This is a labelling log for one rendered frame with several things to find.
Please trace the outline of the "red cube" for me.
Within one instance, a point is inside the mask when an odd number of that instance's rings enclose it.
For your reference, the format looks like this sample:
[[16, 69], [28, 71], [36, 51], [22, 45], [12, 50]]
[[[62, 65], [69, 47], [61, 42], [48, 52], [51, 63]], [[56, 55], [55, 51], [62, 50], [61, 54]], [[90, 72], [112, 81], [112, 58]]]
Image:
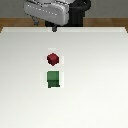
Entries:
[[57, 54], [55, 53], [51, 53], [47, 56], [47, 61], [49, 64], [51, 64], [52, 66], [54, 66], [55, 64], [57, 64], [59, 62], [59, 57]]

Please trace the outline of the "green cube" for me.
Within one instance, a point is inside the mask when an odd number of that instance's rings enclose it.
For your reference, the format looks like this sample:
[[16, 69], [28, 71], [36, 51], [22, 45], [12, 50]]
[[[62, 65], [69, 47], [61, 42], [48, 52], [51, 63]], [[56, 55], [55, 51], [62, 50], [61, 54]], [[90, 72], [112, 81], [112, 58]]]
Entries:
[[48, 87], [59, 87], [59, 72], [58, 71], [48, 71], [47, 72], [47, 82]]

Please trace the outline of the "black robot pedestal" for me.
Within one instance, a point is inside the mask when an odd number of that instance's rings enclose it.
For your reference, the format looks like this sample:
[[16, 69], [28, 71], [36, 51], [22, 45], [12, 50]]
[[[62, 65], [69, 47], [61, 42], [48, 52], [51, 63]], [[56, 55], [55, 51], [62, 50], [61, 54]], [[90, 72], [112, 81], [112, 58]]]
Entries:
[[82, 27], [85, 12], [91, 8], [91, 0], [75, 0], [69, 5], [69, 20], [66, 27]]

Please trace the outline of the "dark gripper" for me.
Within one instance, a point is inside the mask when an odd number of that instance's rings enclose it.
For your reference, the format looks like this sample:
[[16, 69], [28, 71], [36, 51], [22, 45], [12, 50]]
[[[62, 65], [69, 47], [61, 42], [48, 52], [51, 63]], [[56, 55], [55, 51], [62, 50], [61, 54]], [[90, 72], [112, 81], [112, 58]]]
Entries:
[[57, 28], [61, 27], [60, 25], [45, 21], [45, 26], [46, 27], [51, 27], [52, 28], [52, 32], [57, 32]]

